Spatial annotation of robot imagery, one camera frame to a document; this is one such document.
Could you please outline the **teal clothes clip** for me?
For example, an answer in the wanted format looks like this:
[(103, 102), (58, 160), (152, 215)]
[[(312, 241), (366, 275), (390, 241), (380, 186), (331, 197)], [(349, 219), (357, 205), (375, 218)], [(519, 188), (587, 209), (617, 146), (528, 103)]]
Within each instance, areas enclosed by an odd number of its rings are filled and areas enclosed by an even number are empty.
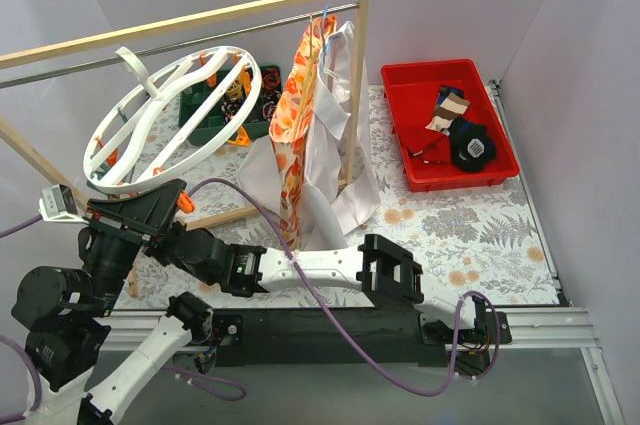
[(117, 163), (117, 161), (118, 161), (118, 150), (115, 149), (105, 159), (105, 161), (100, 164), (99, 167), (97, 167), (95, 170), (91, 172), (91, 177), (102, 178), (111, 170), (111, 168)]

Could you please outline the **red sock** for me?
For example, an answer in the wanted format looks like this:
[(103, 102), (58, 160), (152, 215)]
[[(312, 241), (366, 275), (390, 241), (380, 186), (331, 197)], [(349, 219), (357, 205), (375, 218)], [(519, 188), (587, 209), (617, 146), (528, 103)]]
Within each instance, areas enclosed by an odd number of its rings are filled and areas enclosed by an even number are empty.
[(410, 157), (424, 164), (450, 162), (450, 140), (446, 134), (422, 126), (400, 127), (397, 133)]

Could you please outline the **black sock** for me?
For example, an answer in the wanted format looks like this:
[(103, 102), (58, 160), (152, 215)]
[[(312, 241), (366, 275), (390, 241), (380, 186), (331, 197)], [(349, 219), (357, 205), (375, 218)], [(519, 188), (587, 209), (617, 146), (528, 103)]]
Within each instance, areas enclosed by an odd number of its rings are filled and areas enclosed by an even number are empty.
[(465, 99), (464, 91), (454, 87), (441, 86), (436, 104), (441, 106), (446, 100), (459, 105), (468, 106), (469, 101)]
[(448, 132), (451, 162), (458, 169), (479, 173), (496, 158), (497, 148), (488, 136), (486, 126), (457, 117)]

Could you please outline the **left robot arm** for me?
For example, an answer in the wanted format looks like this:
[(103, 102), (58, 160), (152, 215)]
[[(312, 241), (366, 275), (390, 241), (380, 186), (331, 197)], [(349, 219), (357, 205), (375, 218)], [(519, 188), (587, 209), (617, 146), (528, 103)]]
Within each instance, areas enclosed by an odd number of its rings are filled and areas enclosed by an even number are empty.
[(22, 356), (32, 382), (27, 424), (116, 424), (133, 399), (182, 347), (205, 343), (213, 310), (184, 292), (150, 334), (107, 379), (85, 389), (111, 328), (111, 315), (143, 248), (154, 249), (174, 226), (186, 183), (170, 180), (132, 198), (91, 200), (80, 214), (70, 187), (42, 190), (43, 220), (80, 223), (80, 268), (38, 266), (21, 280), (12, 316), (28, 335)]

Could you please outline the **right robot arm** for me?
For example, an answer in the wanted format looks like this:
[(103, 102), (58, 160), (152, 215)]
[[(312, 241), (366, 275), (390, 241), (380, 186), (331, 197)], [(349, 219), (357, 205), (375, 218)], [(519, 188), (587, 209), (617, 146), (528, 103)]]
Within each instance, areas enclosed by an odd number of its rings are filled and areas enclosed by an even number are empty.
[(173, 265), (206, 285), (236, 297), (303, 288), (347, 288), (365, 294), (377, 309), (412, 309), (440, 321), (464, 342), (475, 342), (489, 329), (486, 314), (424, 274), (413, 254), (379, 235), (362, 244), (325, 251), (295, 251), (227, 244), (206, 229), (186, 230), (174, 223), (144, 251), (163, 266)]

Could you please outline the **white round clip hanger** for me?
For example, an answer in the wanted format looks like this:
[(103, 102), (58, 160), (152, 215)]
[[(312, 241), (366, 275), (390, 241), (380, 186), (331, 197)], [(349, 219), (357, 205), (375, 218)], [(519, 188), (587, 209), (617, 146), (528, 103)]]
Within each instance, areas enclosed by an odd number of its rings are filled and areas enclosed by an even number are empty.
[[(137, 83), (97, 125), (82, 162), (87, 183), (106, 195), (148, 191), (182, 177), (208, 159), (243, 126), (262, 84), (260, 67), (254, 57), (231, 45), (188, 54), (156, 72), (150, 72), (141, 58), (126, 47), (119, 48), (116, 55)], [(180, 94), (205, 80), (214, 91), (180, 126)], [(189, 145), (188, 138), (196, 126), (236, 80), (249, 82), (239, 111), (206, 144)], [(92, 178), (91, 172), (115, 149), (118, 150), (117, 163), (102, 178)]]

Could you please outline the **green compartment box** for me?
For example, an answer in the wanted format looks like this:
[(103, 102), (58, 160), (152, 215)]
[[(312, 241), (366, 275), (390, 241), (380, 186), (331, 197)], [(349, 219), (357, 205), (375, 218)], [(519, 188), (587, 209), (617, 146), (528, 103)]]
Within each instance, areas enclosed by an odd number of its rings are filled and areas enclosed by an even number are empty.
[[(243, 128), (251, 140), (268, 133), (271, 118), (282, 93), (282, 76), (278, 66), (264, 65), (260, 67), (260, 72), (260, 92), (252, 111), (243, 123)], [(213, 91), (214, 88), (205, 80), (190, 86), (180, 94), (180, 126), (188, 121)], [(234, 81), (196, 126), (188, 138), (189, 143), (193, 146), (206, 144), (229, 123), (241, 108), (246, 96), (244, 86), (238, 80)]]

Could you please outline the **orange clip rim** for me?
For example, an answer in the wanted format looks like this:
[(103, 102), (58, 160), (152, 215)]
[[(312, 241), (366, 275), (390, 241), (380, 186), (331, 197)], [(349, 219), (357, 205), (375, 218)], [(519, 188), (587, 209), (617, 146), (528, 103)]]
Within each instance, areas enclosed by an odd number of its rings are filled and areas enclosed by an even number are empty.
[(243, 126), (240, 126), (236, 131), (236, 135), (233, 138), (230, 138), (227, 143), (233, 146), (249, 147), (251, 139), (246, 129)]

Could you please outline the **orange floral dress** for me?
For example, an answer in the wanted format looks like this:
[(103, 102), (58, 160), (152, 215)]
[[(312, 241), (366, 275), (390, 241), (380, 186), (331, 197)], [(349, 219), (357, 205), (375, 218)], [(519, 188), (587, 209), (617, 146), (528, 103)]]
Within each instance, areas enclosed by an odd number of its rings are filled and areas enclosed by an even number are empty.
[(280, 183), (279, 227), (292, 250), (300, 246), (302, 238), (299, 203), (322, 49), (320, 23), (321, 17), (312, 18), (302, 35), (269, 126)]

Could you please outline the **black base bar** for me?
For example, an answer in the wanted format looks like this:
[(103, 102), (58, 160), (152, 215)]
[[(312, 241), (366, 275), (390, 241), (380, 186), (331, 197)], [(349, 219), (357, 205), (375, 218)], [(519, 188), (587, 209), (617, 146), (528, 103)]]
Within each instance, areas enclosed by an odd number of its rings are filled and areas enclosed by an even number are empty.
[[(446, 367), (443, 344), (427, 337), (415, 311), (339, 308), (339, 323), (377, 363)], [(355, 364), (364, 360), (320, 309), (222, 309), (215, 315), (215, 364)]]

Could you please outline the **white shirt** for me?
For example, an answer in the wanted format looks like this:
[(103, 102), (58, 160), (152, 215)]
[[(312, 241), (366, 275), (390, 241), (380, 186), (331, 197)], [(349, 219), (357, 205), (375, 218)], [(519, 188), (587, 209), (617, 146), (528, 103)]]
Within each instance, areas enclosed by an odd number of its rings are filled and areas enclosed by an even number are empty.
[[(356, 179), (339, 190), (338, 180), (346, 154), (350, 116), (351, 54), (354, 25), (337, 23), (331, 35), (325, 68), (320, 58), (307, 133), (304, 183), (299, 203), (301, 244), (296, 249), (344, 248), (346, 236), (363, 225), (379, 208), (380, 194), (370, 163), (368, 90), (361, 87), (357, 121)], [(256, 140), (236, 179), (241, 188), (274, 212), (279, 226), (280, 183), (269, 138)]]

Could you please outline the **red plastic tray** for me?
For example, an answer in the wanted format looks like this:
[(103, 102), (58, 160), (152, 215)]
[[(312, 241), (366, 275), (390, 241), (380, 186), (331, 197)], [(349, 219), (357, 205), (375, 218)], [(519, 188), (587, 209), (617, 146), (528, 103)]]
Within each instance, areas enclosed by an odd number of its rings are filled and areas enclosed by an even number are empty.
[[(410, 191), (492, 186), (519, 174), (514, 152), (471, 60), (385, 65), (381, 68), (381, 75)], [(441, 86), (463, 90), (470, 105), (462, 117), (487, 127), (488, 136), (497, 148), (497, 156), (482, 172), (464, 172), (452, 164), (451, 158), (445, 164), (424, 164), (410, 157), (400, 143), (397, 133), (400, 127), (426, 128), (437, 106)]]

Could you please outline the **wooden clothes rack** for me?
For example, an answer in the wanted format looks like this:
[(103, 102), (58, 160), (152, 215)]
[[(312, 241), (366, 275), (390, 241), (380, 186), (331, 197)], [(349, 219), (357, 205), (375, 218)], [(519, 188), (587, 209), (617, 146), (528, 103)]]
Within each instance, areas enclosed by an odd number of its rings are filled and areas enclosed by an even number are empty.
[[(149, 38), (153, 36), (160, 36), (168, 33), (173, 33), (181, 30), (192, 29), (204, 25), (215, 24), (218, 22), (232, 20), (241, 18), (244, 16), (251, 16), (262, 12), (273, 11), (285, 7), (295, 6), (306, 4), (309, 2), (315, 2), (320, 0), (257, 0), (251, 1), (243, 4), (218, 8), (214, 10), (209, 10), (201, 13), (171, 18), (163, 21), (157, 21), (153, 23), (147, 23), (144, 25), (129, 27), (125, 29), (120, 29), (112, 32), (107, 32), (103, 34), (93, 35), (89, 37), (79, 38), (71, 41), (61, 42), (53, 45), (47, 45), (39, 48), (14, 52), (10, 54), (1, 55), (1, 70), (14, 68), (17, 66), (22, 66), (26, 64), (41, 62), (48, 59), (59, 58), (63, 56), (73, 55), (80, 52), (86, 52), (98, 48), (104, 48), (109, 45), (114, 44), (124, 44), (125, 42), (133, 42), (135, 40)], [(353, 181), (353, 167), (355, 164), (355, 153), (356, 153), (356, 138), (357, 138), (357, 120), (359, 116), (359, 103), (360, 103), (360, 91), (362, 85), (363, 78), (363, 69), (364, 69), (364, 50), (365, 50), (365, 34), (368, 26), (368, 8), (369, 8), (370, 0), (357, 0), (354, 3), (341, 5), (335, 9), (331, 9), (332, 11), (344, 11), (344, 10), (352, 10), (358, 9), (356, 14), (356, 29), (354, 32), (354, 54), (352, 56), (352, 64), (351, 64), (351, 85), (350, 85), (350, 116), (348, 121), (348, 135), (347, 135), (347, 152), (346, 152), (346, 165), (344, 172), (339, 174), (338, 186), (339, 190), (344, 189), (344, 187), (350, 185)], [(243, 30), (234, 30), (232, 32), (228, 32), (226, 34), (216, 35), (210, 38), (203, 38), (194, 40), (191, 42), (185, 42), (175, 45), (167, 45), (164, 47), (156, 48), (153, 50), (146, 50), (142, 52), (138, 52), (139, 55), (154, 55), (159, 53), (164, 53), (168, 51), (173, 51), (181, 48), (186, 48), (189, 46), (198, 45), (201, 43), (208, 43), (214, 40), (218, 40), (221, 38), (225, 38), (227, 36), (235, 36), (243, 33), (249, 33), (253, 31), (258, 31), (261, 29), (274, 28), (281, 25), (288, 24), (289, 22), (294, 21), (302, 21), (304, 20), (306, 15), (301, 15), (300, 17), (289, 17), (286, 19), (279, 19), (274, 22), (269, 22), (267, 24), (255, 26), (253, 28), (243, 29)], [(146, 140), (148, 131), (146, 128), (143, 130), (143, 125), (146, 126), (149, 124), (151, 126), (155, 119), (157, 118), (157, 113), (160, 112), (161, 109), (169, 103), (169, 101), (176, 95), (183, 91), (188, 86), (193, 85), (196, 82), (200, 82), (208, 78), (209, 75), (217, 72), (219, 67), (224, 64), (226, 58), (233, 55), (233, 53), (243, 53), (242, 58), (239, 61), (238, 66), (234, 66), (232, 70), (233, 73), (240, 72), (241, 69), (238, 68), (240, 66), (252, 67), (254, 70), (254, 77), (252, 83), (252, 87), (257, 87), (260, 85), (261, 79), (258, 79), (258, 65), (253, 56), (250, 56), (248, 52), (243, 52), (238, 47), (227, 47), (225, 50), (222, 50), (220, 53), (225, 52), (226, 55), (222, 56), (220, 54), (215, 55), (217, 61), (214, 61), (211, 66), (208, 64), (204, 67), (205, 70), (200, 72), (193, 72), (188, 74), (184, 80), (178, 76), (179, 71), (188, 71), (193, 65), (192, 62), (199, 57), (199, 52), (196, 53), (193, 57), (187, 56), (184, 60), (176, 62), (175, 70), (171, 77), (168, 77), (163, 83), (162, 87), (158, 89), (155, 87), (155, 79), (150, 78), (151, 76), (145, 75), (147, 72), (146, 68), (143, 66), (142, 62), (138, 60), (138, 57), (133, 57), (134, 52), (130, 50), (124, 50), (124, 55), (120, 56), (120, 58), (114, 59), (106, 59), (102, 61), (90, 62), (83, 65), (77, 65), (73, 67), (56, 69), (51, 72), (41, 73), (36, 75), (30, 75), (26, 77), (22, 77), (15, 80), (3, 81), (1, 82), (1, 89), (10, 88), (13, 86), (24, 85), (36, 81), (41, 81), (49, 78), (56, 78), (63, 75), (68, 75), (72, 73), (77, 73), (80, 71), (91, 70), (95, 68), (99, 68), (106, 65), (111, 65), (113, 63), (117, 63), (119, 60), (126, 62), (128, 69), (132, 73), (134, 73), (137, 77), (140, 87), (142, 87), (147, 93), (149, 93), (151, 97), (150, 104), (143, 104), (139, 109), (139, 112), (136, 112), (132, 118), (130, 118), (126, 123), (124, 123), (121, 129), (114, 135), (113, 139), (107, 142), (106, 145), (103, 146), (101, 151), (96, 154), (93, 158), (91, 158), (91, 147), (93, 144), (90, 143), (87, 145), (86, 155), (83, 159), (83, 170), (87, 173), (94, 171), (94, 165), (99, 165), (102, 162), (105, 162), (107, 155), (111, 154), (116, 145), (119, 145), (122, 140), (124, 140), (128, 135), (133, 135), (130, 139), (130, 143), (132, 146), (137, 147), (139, 144), (142, 146), (144, 140)], [(229, 80), (233, 81), (238, 79), (238, 74), (232, 75)], [(257, 90), (251, 90), (248, 94), (247, 100), (254, 100), (252, 95), (253, 92), (257, 93)], [(246, 106), (243, 105), (244, 108), (241, 109), (242, 113), (239, 112), (237, 115), (238, 120), (232, 121), (226, 128), (212, 138), (205, 146), (201, 147), (198, 151), (194, 152), (192, 155), (187, 157), (185, 160), (180, 162), (178, 165), (168, 169), (168, 171), (158, 172), (157, 175), (154, 175), (152, 178), (145, 178), (149, 173), (149, 170), (145, 171), (144, 177), (141, 178), (141, 181), (135, 182), (131, 185), (119, 185), (111, 180), (111, 177), (108, 172), (105, 178), (111, 181), (105, 181), (104, 186), (95, 185), (96, 189), (99, 191), (105, 191), (111, 193), (112, 189), (116, 192), (133, 192), (138, 191), (136, 187), (141, 187), (142, 185), (146, 185), (147, 181), (149, 184), (155, 181), (159, 181), (160, 179), (168, 179), (175, 178), (185, 170), (189, 170), (195, 166), (195, 164), (200, 163), (201, 159), (208, 157), (214, 151), (218, 150), (220, 146), (222, 146), (223, 140), (227, 140), (231, 138), (232, 132), (238, 130), (240, 125), (244, 123), (249, 112), (250, 108), (253, 106), (254, 102), (249, 104), (247, 101)], [(164, 162), (173, 154), (176, 148), (184, 143), (184, 141), (188, 138), (191, 132), (195, 129), (195, 127), (200, 123), (200, 121), (204, 118), (206, 113), (211, 110), (212, 107), (207, 108), (208, 105), (203, 105), (197, 110), (197, 113), (194, 114), (194, 118), (190, 119), (187, 124), (180, 129), (178, 134), (176, 135), (176, 140), (173, 140), (169, 145), (167, 145), (162, 151), (161, 154), (156, 157), (157, 165), (163, 165)], [(49, 180), (51, 183), (56, 184), (64, 184), (68, 186), (72, 190), (72, 194), (74, 199), (76, 200), (77, 205), (80, 206), (81, 209), (86, 210), (88, 208), (87, 202), (88, 199), (85, 195), (79, 191), (69, 180), (67, 180), (62, 173), (56, 169), (48, 160), (44, 158), (43, 155), (38, 152), (34, 146), (32, 146), (27, 139), (21, 135), (14, 127), (10, 125), (8, 121), (1, 117), (1, 139), (9, 145), (16, 153), (18, 153), (27, 163), (29, 163), (38, 173), (40, 173), (44, 178)], [(225, 223), (230, 223), (232, 221), (239, 220), (241, 218), (247, 218), (250, 216), (256, 215), (258, 212), (256, 206), (244, 207), (235, 209), (232, 212), (228, 212), (221, 215), (209, 216), (206, 218), (202, 218), (199, 220), (195, 220), (192, 222), (186, 222), (185, 226), (187, 230), (193, 230), (197, 228), (209, 228), (217, 225), (222, 225)]]

